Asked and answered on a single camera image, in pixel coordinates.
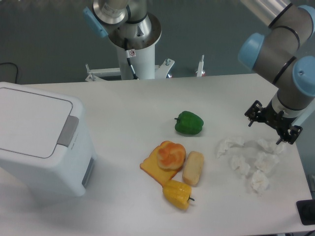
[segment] table surface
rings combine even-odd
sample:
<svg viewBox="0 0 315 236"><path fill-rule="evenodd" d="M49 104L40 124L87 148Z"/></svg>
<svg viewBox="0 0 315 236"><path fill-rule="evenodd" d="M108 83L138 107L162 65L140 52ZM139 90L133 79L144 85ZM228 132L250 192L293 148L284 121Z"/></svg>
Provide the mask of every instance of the table surface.
<svg viewBox="0 0 315 236"><path fill-rule="evenodd" d="M98 159L86 194L54 204L39 204L1 169L0 228L5 235L245 236L315 229L301 224L295 205L311 199L296 145L286 145L262 196L251 189L250 177L231 169L228 155L215 157L225 137L278 138L265 124L249 128L244 116L255 100L266 106L276 92L258 75L31 86L82 100ZM176 133L174 117L184 110L203 118L200 134ZM165 140L205 156L200 182L192 188L196 201L186 212L173 207L162 187L139 168Z"/></svg>

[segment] toast slice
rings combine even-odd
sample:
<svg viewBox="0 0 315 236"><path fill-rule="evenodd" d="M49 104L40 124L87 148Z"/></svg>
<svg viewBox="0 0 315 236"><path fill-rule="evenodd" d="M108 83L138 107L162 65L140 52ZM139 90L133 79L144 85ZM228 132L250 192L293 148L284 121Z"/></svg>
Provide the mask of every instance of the toast slice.
<svg viewBox="0 0 315 236"><path fill-rule="evenodd" d="M163 170L158 166L158 150L164 148L171 141L164 141L160 146L157 146L141 164L140 168L145 171L148 175L154 178L160 185L164 186L165 183L172 179L181 168L176 170Z"/></svg>

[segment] yellow bell pepper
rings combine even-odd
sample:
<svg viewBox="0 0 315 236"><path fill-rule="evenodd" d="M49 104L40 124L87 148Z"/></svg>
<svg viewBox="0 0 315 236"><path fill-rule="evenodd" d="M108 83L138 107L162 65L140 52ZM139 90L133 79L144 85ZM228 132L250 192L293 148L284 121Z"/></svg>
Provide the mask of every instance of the yellow bell pepper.
<svg viewBox="0 0 315 236"><path fill-rule="evenodd" d="M176 180L169 180L163 186L163 194L165 198L179 209L186 210L189 206L191 187L185 183Z"/></svg>

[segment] cable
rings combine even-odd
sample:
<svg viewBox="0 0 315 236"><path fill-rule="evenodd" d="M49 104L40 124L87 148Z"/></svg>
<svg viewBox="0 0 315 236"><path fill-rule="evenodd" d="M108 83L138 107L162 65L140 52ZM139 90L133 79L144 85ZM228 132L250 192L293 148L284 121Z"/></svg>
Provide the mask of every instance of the cable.
<svg viewBox="0 0 315 236"><path fill-rule="evenodd" d="M19 74L19 68L18 68L17 64L12 63L12 62L3 62L3 63L0 63L0 65L13 65L13 66L15 66L15 68L16 68L15 83L17 84L18 83L18 74Z"/></svg>
<svg viewBox="0 0 315 236"><path fill-rule="evenodd" d="M315 230L313 230L313 231L309 231L307 234L305 234L304 236L310 236L312 233L314 233L315 232Z"/></svg>
<svg viewBox="0 0 315 236"><path fill-rule="evenodd" d="M127 51L127 44L128 44L128 39L125 38L125 51ZM130 58L127 58L127 62L128 62L128 65L130 66L130 69L131 69L131 72L132 72L132 75L133 75L133 79L134 80L138 80L139 77L136 75L136 72L134 71L134 68L133 68L133 66L131 64Z"/></svg>

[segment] green bell pepper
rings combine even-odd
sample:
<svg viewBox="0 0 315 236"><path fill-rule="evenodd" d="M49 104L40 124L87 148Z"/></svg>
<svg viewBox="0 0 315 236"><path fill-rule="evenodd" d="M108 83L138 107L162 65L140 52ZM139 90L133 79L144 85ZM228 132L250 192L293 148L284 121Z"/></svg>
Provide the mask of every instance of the green bell pepper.
<svg viewBox="0 0 315 236"><path fill-rule="evenodd" d="M198 134L202 130L203 120L196 114L184 111L175 118L175 130L182 134Z"/></svg>

